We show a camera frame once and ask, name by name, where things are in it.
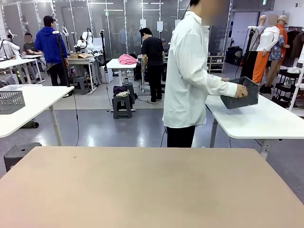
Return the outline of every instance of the blue jacket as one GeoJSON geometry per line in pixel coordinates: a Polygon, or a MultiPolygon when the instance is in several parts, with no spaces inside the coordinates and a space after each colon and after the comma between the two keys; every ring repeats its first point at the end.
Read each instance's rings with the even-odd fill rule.
{"type": "MultiPolygon", "coordinates": [[[[57,41],[57,37],[53,34],[55,31],[52,27],[44,27],[36,35],[35,48],[41,50],[44,53],[47,63],[61,63],[60,49],[57,41]]],[[[60,35],[61,45],[65,58],[67,58],[66,46],[60,35]]]]}

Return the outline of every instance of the gray stool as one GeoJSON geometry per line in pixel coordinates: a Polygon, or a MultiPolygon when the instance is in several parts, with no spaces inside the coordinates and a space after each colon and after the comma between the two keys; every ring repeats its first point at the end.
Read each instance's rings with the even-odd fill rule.
{"type": "Polygon", "coordinates": [[[6,172],[8,172],[12,166],[16,165],[25,155],[28,154],[28,152],[30,152],[36,146],[42,145],[38,142],[31,142],[13,146],[3,157],[6,172]]]}
{"type": "Polygon", "coordinates": [[[75,93],[81,92],[81,95],[85,95],[87,92],[90,92],[89,84],[86,80],[86,77],[74,77],[73,86],[75,86],[75,83],[77,83],[77,86],[80,87],[80,89],[74,89],[75,93]]]}
{"type": "Polygon", "coordinates": [[[135,104],[133,84],[131,82],[129,82],[128,84],[123,83],[123,86],[126,87],[127,90],[129,90],[129,95],[132,99],[132,104],[135,104]]]}
{"type": "Polygon", "coordinates": [[[131,110],[129,95],[126,97],[119,97],[119,96],[113,97],[113,118],[118,119],[119,116],[124,116],[128,119],[130,119],[132,117],[132,110],[131,110]],[[117,105],[118,102],[124,102],[126,111],[118,110],[118,105],[117,105]]]}

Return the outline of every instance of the basket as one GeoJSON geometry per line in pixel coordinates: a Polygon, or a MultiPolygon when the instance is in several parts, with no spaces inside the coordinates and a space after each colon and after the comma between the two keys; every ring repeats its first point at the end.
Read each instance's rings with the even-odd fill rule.
{"type": "Polygon", "coordinates": [[[0,91],[0,114],[12,114],[24,106],[22,91],[0,91]]]}
{"type": "Polygon", "coordinates": [[[240,77],[230,80],[230,82],[246,86],[248,96],[242,98],[234,98],[230,96],[221,95],[220,98],[227,109],[240,108],[249,105],[256,105],[258,103],[259,86],[247,77],[240,77]]]}

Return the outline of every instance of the pink cloth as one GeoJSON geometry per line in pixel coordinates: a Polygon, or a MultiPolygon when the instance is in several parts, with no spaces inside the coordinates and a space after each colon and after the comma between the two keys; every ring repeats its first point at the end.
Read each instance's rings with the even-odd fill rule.
{"type": "Polygon", "coordinates": [[[131,65],[137,63],[137,60],[128,54],[123,54],[118,58],[120,64],[131,65]]]}

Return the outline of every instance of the hand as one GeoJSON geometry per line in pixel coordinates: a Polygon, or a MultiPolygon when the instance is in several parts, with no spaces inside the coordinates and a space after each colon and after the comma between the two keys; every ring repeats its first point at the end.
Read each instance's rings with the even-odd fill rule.
{"type": "Polygon", "coordinates": [[[235,98],[241,98],[248,95],[248,91],[245,86],[238,84],[237,92],[234,95],[235,98]]]}
{"type": "Polygon", "coordinates": [[[264,57],[266,55],[266,53],[267,53],[267,51],[266,51],[266,49],[264,49],[262,52],[262,56],[264,57]]]}
{"type": "Polygon", "coordinates": [[[225,77],[225,78],[222,77],[222,79],[221,79],[221,81],[223,81],[223,82],[228,82],[229,80],[230,80],[230,78],[228,78],[228,77],[225,77]]]}

